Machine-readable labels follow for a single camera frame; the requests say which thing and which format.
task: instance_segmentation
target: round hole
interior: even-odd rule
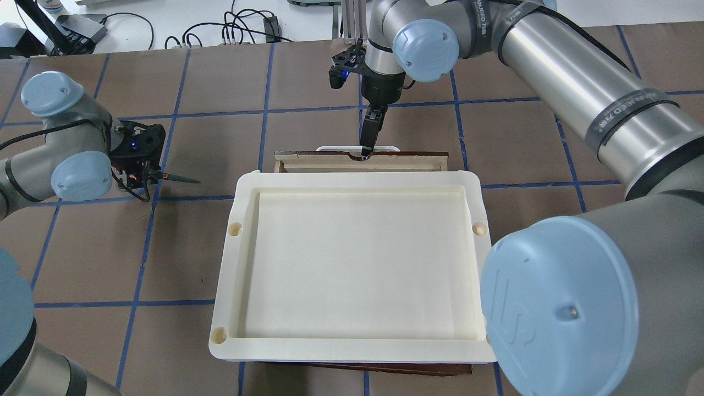
[[[489,232],[489,228],[484,223],[474,223],[472,226],[472,232],[480,237],[483,237]]]
[[[222,344],[227,340],[227,331],[225,331],[224,327],[218,327],[213,330],[213,334],[210,335],[210,339],[213,341],[213,344]]]
[[[236,237],[240,234],[242,234],[242,224],[240,223],[232,223],[227,227],[227,233],[230,234],[231,237]]]

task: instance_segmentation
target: white floor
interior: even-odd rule
[[[444,0],[428,0],[431,4]],[[702,0],[557,0],[558,10],[582,26],[634,25],[641,23],[682,22],[704,20]],[[231,0],[109,0],[92,6],[77,6],[73,0],[63,0],[71,13],[115,13],[128,11],[148,18],[154,25],[153,48],[163,48],[167,36],[181,37],[184,30],[200,22],[222,22],[230,9]],[[332,36],[332,7],[300,7],[286,0],[236,0],[235,10],[243,8],[273,11],[282,25],[282,33],[294,41],[329,39]],[[30,30],[40,39],[41,31],[26,18]],[[0,23],[22,25],[13,0],[0,1]],[[247,22],[254,30],[263,30],[263,21],[253,16]],[[138,18],[116,16],[108,21],[108,36],[96,52],[139,51],[149,45],[149,26]],[[197,27],[193,30],[206,46],[221,43],[220,28]]]

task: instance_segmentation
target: hole in tray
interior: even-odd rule
[[[472,232],[483,237],[489,232],[489,227],[484,223],[474,223],[474,225],[472,225]]]
[[[240,234],[242,234],[242,224],[240,223],[232,223],[227,227],[227,233],[230,234],[231,237],[236,237]]]
[[[213,330],[213,334],[210,336],[210,339],[213,341],[214,344],[222,344],[225,342],[227,339],[227,332],[225,331],[224,327],[218,327]]]

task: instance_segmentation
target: white tray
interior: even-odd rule
[[[242,176],[210,353],[230,361],[495,361],[491,243],[469,172]]]

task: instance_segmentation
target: tiled table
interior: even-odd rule
[[[588,29],[704,123],[704,23]],[[358,81],[334,91],[338,42],[0,61],[0,140],[39,128],[22,83],[61,70],[113,115],[161,123],[164,183],[142,204],[119,191],[49,200],[0,223],[37,301],[39,339],[130,395],[516,395],[497,365],[432,378],[212,358],[207,340],[227,214],[240,175],[272,171],[274,150],[355,144]],[[41,144],[34,138],[2,155]],[[624,188],[496,57],[461,61],[389,110],[379,144],[447,151],[479,175],[493,241],[557,215],[620,201]],[[698,390],[701,394],[702,377]]]

